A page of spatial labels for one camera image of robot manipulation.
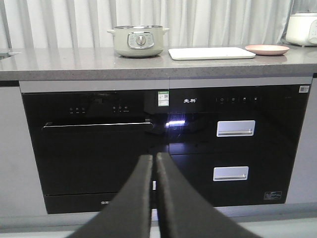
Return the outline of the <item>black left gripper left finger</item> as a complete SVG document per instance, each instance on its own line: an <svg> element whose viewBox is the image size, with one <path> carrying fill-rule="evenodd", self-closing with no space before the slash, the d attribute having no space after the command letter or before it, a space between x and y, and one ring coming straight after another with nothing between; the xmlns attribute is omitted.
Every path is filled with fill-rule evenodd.
<svg viewBox="0 0 317 238"><path fill-rule="evenodd" d="M70 238L148 238L151 229L152 155L139 157L119 193Z"/></svg>

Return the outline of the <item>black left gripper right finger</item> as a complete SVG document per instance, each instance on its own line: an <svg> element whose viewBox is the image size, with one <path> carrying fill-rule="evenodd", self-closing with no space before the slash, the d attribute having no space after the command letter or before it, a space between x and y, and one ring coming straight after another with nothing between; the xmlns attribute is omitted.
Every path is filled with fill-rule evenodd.
<svg viewBox="0 0 317 238"><path fill-rule="evenodd" d="M208 203L168 153L156 156L157 209L162 238L256 238Z"/></svg>

